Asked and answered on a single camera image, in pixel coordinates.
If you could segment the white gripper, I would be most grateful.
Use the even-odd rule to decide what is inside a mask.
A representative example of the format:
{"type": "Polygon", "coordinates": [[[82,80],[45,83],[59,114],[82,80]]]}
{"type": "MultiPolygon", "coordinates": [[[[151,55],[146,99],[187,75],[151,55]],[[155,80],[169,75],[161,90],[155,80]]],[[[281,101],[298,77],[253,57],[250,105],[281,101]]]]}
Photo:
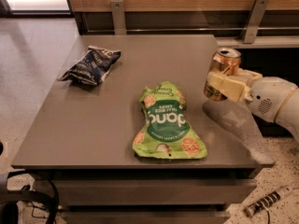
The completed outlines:
{"type": "Polygon", "coordinates": [[[242,102],[249,97],[248,108],[252,114],[275,123],[298,122],[298,86],[279,77],[263,77],[262,74],[239,68],[237,76],[209,72],[207,83],[228,99],[242,102]]]}

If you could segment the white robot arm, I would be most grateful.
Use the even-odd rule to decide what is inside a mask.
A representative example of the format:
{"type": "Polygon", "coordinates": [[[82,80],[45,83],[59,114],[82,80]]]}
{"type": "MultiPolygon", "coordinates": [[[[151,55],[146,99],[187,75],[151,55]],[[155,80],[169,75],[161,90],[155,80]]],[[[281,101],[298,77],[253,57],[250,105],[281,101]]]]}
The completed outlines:
{"type": "Polygon", "coordinates": [[[245,102],[249,111],[288,130],[299,142],[299,87],[280,77],[239,68],[236,75],[210,71],[207,84],[234,102],[245,102]]]}

